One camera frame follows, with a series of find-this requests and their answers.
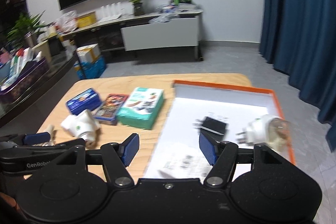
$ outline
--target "blue box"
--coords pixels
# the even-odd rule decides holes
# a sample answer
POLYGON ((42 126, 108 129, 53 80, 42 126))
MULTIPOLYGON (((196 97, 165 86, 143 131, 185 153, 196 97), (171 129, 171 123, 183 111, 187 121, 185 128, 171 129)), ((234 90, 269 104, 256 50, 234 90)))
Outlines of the blue box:
MULTIPOLYGON (((86 79, 99 78, 106 69, 105 60, 102 56, 100 56, 94 63, 82 62, 81 65, 84 70, 86 79)), ((82 71, 79 69, 80 67, 78 62, 75 63, 74 67, 78 77, 81 80, 85 79, 82 71)))
POLYGON ((73 115, 78 115, 85 109, 95 110, 101 105, 101 99, 93 89, 88 89, 67 101, 66 105, 73 115))

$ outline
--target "green box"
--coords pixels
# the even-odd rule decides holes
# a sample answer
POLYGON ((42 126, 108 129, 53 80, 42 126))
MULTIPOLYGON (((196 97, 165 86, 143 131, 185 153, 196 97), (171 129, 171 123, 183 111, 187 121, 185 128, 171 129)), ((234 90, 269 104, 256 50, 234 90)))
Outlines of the green box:
POLYGON ((163 101, 163 90, 137 87, 119 110, 118 120, 124 125, 152 129, 163 101))

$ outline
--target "plastic bag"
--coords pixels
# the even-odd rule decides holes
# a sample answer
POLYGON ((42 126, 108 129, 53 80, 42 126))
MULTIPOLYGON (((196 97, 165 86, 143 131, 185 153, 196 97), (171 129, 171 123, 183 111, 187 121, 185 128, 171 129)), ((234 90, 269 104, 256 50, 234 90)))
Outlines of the plastic bag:
POLYGON ((58 28, 62 33, 68 33, 76 30, 77 28, 77 12, 70 11, 63 14, 59 19, 57 19, 58 28))
POLYGON ((153 18, 151 20, 149 20, 149 24, 153 24, 153 23, 162 23, 162 22, 169 22, 172 18, 179 18, 179 14, 177 13, 166 13, 166 14, 162 14, 162 15, 159 15, 158 17, 156 18, 153 18))

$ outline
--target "tv stand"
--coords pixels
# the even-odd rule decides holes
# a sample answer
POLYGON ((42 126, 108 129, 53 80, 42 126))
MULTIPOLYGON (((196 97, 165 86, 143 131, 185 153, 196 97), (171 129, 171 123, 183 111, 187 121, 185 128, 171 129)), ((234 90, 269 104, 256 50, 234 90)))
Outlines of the tv stand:
POLYGON ((65 34, 65 39, 73 39, 76 46, 98 43, 102 52, 125 49, 138 51, 148 48, 194 47, 194 56, 202 61, 199 48, 199 25, 202 10, 178 12, 179 18, 169 22, 149 24, 148 21, 161 14, 142 16, 121 16, 115 20, 97 22, 90 26, 65 34), (120 43, 111 46, 111 33, 120 36, 120 43))

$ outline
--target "wooden table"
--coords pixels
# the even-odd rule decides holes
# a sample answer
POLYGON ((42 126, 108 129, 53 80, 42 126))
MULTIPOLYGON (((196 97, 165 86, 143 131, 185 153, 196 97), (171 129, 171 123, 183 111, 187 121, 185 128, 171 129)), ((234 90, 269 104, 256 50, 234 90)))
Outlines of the wooden table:
MULTIPOLYGON (((60 126, 61 122, 70 114, 66 107, 66 101, 87 90, 88 88, 93 88, 96 92, 98 92, 102 100, 104 100, 109 93, 130 94, 133 89, 138 86, 145 88, 164 89, 166 100, 152 130, 143 130, 123 126, 121 124, 117 126, 110 126, 106 124, 101 125, 101 134, 97 142, 97 149, 105 143, 121 143, 133 132, 139 134, 140 149, 133 159, 131 165, 127 168, 133 177, 134 182, 137 183, 138 178, 142 177, 144 174, 152 151, 166 120, 167 113, 175 97, 174 88, 172 88, 172 82, 174 80, 202 81, 219 84, 251 86, 251 82, 248 80, 248 78, 238 73, 141 75, 81 80, 75 83, 58 102, 56 107, 41 126, 39 132, 44 131, 49 124, 53 124, 55 126, 55 130, 57 130, 55 137, 56 143, 72 140, 73 137, 65 133, 60 126)), ((89 166, 89 171, 95 173, 105 180, 104 172, 101 166, 89 166)))

